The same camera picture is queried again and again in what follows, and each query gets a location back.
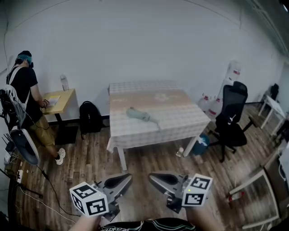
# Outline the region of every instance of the white paper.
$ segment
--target white paper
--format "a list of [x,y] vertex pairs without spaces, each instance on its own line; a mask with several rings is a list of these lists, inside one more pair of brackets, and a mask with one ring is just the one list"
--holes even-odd
[[58,102],[60,96],[50,96],[50,98],[48,99],[49,101],[49,107],[50,106],[55,106],[55,104]]

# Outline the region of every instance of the electrical outlet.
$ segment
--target electrical outlet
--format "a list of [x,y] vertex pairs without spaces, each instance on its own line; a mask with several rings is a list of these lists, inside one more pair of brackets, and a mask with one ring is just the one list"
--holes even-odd
[[21,184],[22,176],[23,176],[23,170],[18,170],[18,172],[17,172],[17,183]]
[[5,150],[5,148],[4,148],[4,151],[5,151],[5,157],[4,157],[4,159],[5,159],[5,161],[6,161],[7,163],[9,163],[11,156],[10,156],[9,152],[7,152],[7,151]]

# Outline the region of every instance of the white desk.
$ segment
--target white desk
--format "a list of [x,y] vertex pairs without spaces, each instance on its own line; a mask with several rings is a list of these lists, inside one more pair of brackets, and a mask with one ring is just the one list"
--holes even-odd
[[262,226],[264,224],[270,223],[276,219],[279,219],[282,213],[286,210],[286,207],[289,203],[288,195],[288,182],[284,182],[281,176],[279,175],[279,163],[277,159],[279,158],[279,151],[283,150],[286,147],[286,142],[282,142],[278,149],[276,149],[273,155],[269,158],[269,161],[266,162],[264,167],[253,177],[245,181],[243,184],[229,192],[230,195],[244,189],[248,185],[252,184],[260,178],[265,178],[266,184],[269,188],[270,195],[273,199],[275,215],[267,217],[265,220],[258,221],[251,224],[246,224],[242,229],[253,228],[257,226]]
[[280,125],[282,124],[282,122],[285,120],[286,116],[285,113],[283,112],[282,108],[280,107],[279,103],[277,103],[274,99],[272,99],[270,96],[266,96],[266,100],[264,101],[264,104],[259,112],[259,116],[261,115],[261,113],[263,112],[265,105],[268,104],[271,107],[271,110],[268,114],[268,116],[266,117],[266,119],[264,120],[261,129],[264,128],[265,124],[268,122],[270,116],[272,115],[272,112],[275,111],[277,117],[279,117],[279,123],[277,124],[277,126],[275,127],[275,129],[272,131],[271,135],[274,135],[277,131],[277,129],[280,127]]
[[[107,149],[113,152],[113,148],[117,147],[124,171],[127,170],[124,148],[192,137],[183,154],[187,156],[210,122],[174,81],[113,83],[109,92],[111,137]],[[159,120],[161,130],[155,123],[127,117],[126,110],[130,107]]]

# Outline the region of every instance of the white sneaker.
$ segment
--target white sneaker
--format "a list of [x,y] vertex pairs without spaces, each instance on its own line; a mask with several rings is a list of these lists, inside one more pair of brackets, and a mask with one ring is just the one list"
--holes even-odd
[[58,154],[59,154],[59,156],[61,156],[62,158],[64,158],[65,155],[66,155],[66,152],[65,152],[64,148],[59,149]]
[[62,165],[62,164],[63,164],[63,157],[62,157],[62,155],[60,155],[60,154],[59,154],[59,157],[60,157],[60,158],[59,158],[58,160],[55,160],[55,161],[56,161],[56,164],[57,164],[57,165]]

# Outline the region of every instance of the wooden floor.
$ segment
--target wooden floor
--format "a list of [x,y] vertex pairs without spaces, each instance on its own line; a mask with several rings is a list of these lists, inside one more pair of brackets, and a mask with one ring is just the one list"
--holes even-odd
[[[254,106],[246,105],[240,126],[244,127],[249,122],[249,115],[256,116],[256,114],[257,110]],[[133,184],[125,196],[119,199],[121,212],[114,222],[160,217],[186,218],[183,210],[180,214],[176,214],[167,209],[166,196],[149,184],[147,175],[159,170],[192,175],[200,173],[212,177],[213,186],[206,205],[220,220],[225,230],[239,230],[243,224],[259,221],[272,215],[270,208],[273,207],[273,201],[268,189],[264,188],[261,182],[249,186],[245,196],[239,201],[229,204],[226,202],[226,196],[272,153],[273,144],[269,134],[273,128],[274,120],[271,120],[263,130],[254,126],[250,127],[246,131],[247,145],[237,148],[235,154],[227,149],[224,163],[219,162],[220,146],[210,147],[203,156],[177,157],[176,150],[180,146],[185,148],[189,142],[188,139],[127,150],[125,156],[128,172],[133,175]],[[214,129],[213,123],[208,125],[205,133],[208,133],[210,129]],[[60,204],[67,212],[78,214],[72,206],[69,188],[83,181],[100,181],[104,176],[121,172],[118,154],[110,154],[106,150],[108,139],[109,128],[102,129],[100,133],[88,134],[85,140],[82,140],[78,133],[75,144],[63,146],[66,150],[66,157],[62,166],[57,166],[55,160],[41,151],[40,167],[49,175],[60,197]],[[211,135],[210,139],[211,142],[215,141]],[[69,219],[77,221],[77,217],[69,216],[59,209],[51,186],[35,166],[30,168],[28,188],[41,192],[44,195],[42,201],[46,205]],[[15,203],[20,209],[17,220],[22,225],[34,230],[52,231],[66,231],[73,225],[72,222],[62,218],[38,201],[24,195],[20,189],[16,190]]]

